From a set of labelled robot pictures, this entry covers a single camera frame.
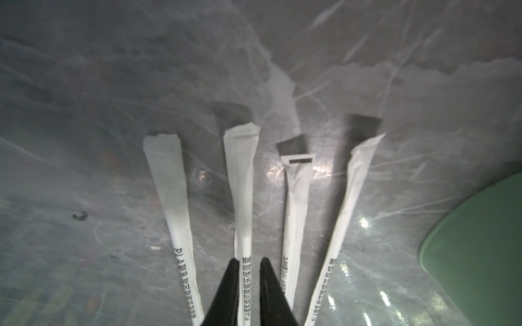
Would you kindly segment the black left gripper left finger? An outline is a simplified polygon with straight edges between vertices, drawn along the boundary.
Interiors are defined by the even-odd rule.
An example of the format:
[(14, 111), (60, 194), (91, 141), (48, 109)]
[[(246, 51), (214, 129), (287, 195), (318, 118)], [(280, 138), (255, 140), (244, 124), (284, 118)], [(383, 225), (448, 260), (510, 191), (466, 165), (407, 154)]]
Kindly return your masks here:
[(236, 326), (239, 308), (240, 263), (233, 258), (228, 263), (212, 305), (202, 326)]

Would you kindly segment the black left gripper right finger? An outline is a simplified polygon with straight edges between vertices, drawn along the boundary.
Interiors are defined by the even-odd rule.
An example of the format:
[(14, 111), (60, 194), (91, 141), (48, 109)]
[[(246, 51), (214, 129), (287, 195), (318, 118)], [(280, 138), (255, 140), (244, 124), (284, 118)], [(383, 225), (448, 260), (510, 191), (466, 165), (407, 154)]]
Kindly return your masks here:
[(298, 326), (269, 258), (260, 263), (261, 326)]

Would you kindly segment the thirteenth white straw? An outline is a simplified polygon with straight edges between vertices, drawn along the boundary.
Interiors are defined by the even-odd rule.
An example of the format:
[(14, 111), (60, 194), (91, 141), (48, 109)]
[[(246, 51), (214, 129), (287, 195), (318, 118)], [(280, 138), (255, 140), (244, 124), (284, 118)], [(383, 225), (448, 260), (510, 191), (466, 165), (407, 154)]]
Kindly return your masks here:
[(314, 153), (281, 157), (286, 175), (287, 195), (280, 284), (290, 308), (294, 305), (299, 278), (314, 160)]

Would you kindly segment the twelfth white straw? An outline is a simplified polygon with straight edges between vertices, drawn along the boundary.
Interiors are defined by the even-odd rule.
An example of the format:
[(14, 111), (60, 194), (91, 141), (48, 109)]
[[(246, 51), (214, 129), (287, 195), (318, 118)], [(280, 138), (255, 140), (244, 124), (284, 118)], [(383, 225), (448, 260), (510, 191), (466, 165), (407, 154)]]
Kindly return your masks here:
[(205, 313), (197, 285), (182, 144), (176, 134), (148, 135), (143, 148), (166, 217), (190, 318), (193, 325), (202, 325)]

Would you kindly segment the fourteenth white straw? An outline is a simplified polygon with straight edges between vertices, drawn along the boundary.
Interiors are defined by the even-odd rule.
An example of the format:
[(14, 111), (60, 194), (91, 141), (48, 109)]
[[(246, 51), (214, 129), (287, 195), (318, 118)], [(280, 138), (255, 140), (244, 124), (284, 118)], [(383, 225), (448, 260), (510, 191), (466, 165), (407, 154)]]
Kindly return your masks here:
[(228, 183), (235, 212), (235, 258), (239, 261), (238, 325), (251, 325), (254, 156), (260, 127), (235, 126), (224, 133)]

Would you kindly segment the eleventh white straw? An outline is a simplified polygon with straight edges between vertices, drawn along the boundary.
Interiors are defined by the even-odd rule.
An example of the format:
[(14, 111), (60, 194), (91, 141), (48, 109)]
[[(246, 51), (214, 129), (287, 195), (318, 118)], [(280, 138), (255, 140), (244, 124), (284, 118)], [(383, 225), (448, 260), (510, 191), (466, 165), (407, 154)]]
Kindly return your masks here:
[(311, 296), (304, 326), (314, 326), (316, 323), (322, 301), (326, 295), (326, 289), (328, 288), (335, 264), (341, 252), (344, 238), (366, 180), (372, 158), (384, 137), (385, 134), (380, 134), (367, 139), (351, 151), (352, 157), (347, 164), (347, 186), (345, 195), (334, 225), (318, 281)]

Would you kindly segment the green metal straw cup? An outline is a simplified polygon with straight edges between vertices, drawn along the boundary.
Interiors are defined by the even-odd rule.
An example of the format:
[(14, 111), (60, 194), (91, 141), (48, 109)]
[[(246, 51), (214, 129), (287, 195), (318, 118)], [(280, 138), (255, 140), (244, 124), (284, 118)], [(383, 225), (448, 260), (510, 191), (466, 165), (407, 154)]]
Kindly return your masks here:
[(521, 174), (442, 218), (424, 239), (419, 261), (471, 325), (520, 325)]

